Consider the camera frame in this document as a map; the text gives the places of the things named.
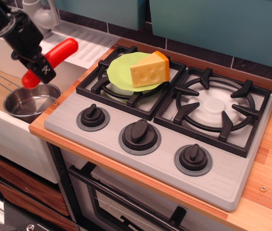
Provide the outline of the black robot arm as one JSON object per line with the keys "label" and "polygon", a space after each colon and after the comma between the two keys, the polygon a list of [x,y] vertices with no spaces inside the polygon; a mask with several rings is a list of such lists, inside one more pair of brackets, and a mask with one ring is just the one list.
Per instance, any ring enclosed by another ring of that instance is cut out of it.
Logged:
{"label": "black robot arm", "polygon": [[11,58],[19,60],[42,83],[47,84],[56,76],[41,54],[42,33],[24,11],[12,10],[4,0],[0,0],[0,38],[12,48]]}

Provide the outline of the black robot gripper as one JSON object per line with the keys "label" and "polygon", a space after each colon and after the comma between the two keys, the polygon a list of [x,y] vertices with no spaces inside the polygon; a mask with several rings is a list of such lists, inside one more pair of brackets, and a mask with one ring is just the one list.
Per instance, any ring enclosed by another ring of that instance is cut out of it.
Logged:
{"label": "black robot gripper", "polygon": [[54,68],[41,56],[39,44],[43,35],[26,13],[15,11],[8,15],[0,12],[0,38],[13,49],[12,58],[19,59],[32,72],[28,74],[28,84],[48,84],[56,77]]}

